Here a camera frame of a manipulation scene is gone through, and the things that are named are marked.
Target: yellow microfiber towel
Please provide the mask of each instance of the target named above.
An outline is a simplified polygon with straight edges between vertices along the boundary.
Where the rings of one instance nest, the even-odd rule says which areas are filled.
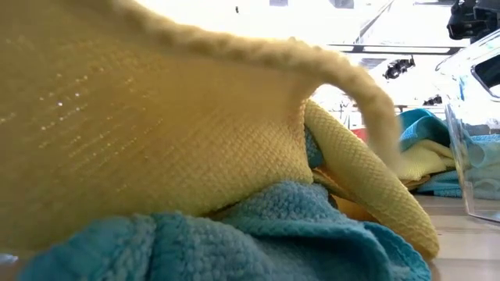
[[[434,227],[398,177],[314,101],[308,101],[305,107],[305,124],[323,153],[326,172],[347,193],[345,199],[361,205],[425,258],[435,257],[439,245]]]
[[[428,216],[382,162],[400,157],[391,99],[343,55],[133,0],[19,0],[0,23],[0,251],[39,251],[107,215],[204,215],[311,183],[305,122],[353,200],[436,255]],[[382,160],[308,101],[325,83],[356,100]]]
[[[378,222],[363,206],[353,202],[348,192],[341,189],[334,180],[330,178],[327,172],[324,172],[322,169],[314,169],[312,172],[314,181],[321,183],[330,190],[330,196],[335,200],[337,209],[344,215],[350,219],[359,221]]]
[[[420,182],[425,176],[455,168],[450,148],[432,140],[421,140],[402,152],[404,169],[398,171],[401,181]]]
[[[401,180],[401,182],[408,188],[408,190],[414,190],[421,184],[426,183],[430,180],[430,175],[425,175],[420,178],[420,180]]]

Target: floor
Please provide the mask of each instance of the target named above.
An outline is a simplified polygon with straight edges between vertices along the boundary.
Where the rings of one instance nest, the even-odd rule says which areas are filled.
[[[499,280],[500,225],[468,216],[462,199],[417,196],[417,200],[440,239],[441,251],[430,264],[433,280]]]

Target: pile of towels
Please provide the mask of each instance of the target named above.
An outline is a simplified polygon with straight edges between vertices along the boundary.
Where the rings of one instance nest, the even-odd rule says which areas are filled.
[[[400,119],[405,168],[399,179],[418,194],[462,197],[446,123],[421,108],[403,112]],[[500,199],[500,134],[486,125],[470,124],[463,132],[462,144],[455,149],[460,151],[457,162],[462,163],[465,192],[478,199]]]
[[[305,129],[309,166],[323,155]],[[211,218],[174,212],[96,221],[35,256],[19,280],[430,281],[381,224],[348,219],[320,184],[276,183]]]

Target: red object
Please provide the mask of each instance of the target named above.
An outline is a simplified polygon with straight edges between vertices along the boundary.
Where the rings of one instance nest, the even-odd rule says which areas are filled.
[[[366,134],[366,129],[353,129],[351,130],[357,137],[359,137],[362,141],[366,142],[368,139],[368,135]]]

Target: terry cloth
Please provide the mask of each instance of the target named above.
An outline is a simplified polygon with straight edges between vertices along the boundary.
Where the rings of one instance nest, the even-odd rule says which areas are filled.
[[[450,138],[446,123],[426,109],[418,108],[399,115],[403,131],[399,138],[401,149],[406,151],[421,140],[429,140],[447,148]]]
[[[469,168],[464,179],[472,185],[473,196],[478,199],[500,200],[500,136],[472,136],[467,145]],[[418,193],[436,196],[462,197],[456,171],[437,174],[423,184]]]
[[[388,168],[393,103],[339,52],[209,32],[135,0],[19,0],[0,18],[0,251],[45,249],[110,215],[204,216],[311,184],[306,125],[354,202],[437,254],[428,215]],[[309,100],[321,84],[355,99],[373,151]]]
[[[430,280],[388,228],[347,219],[318,185],[276,184],[214,222],[178,213],[94,222],[34,258],[20,281]]]

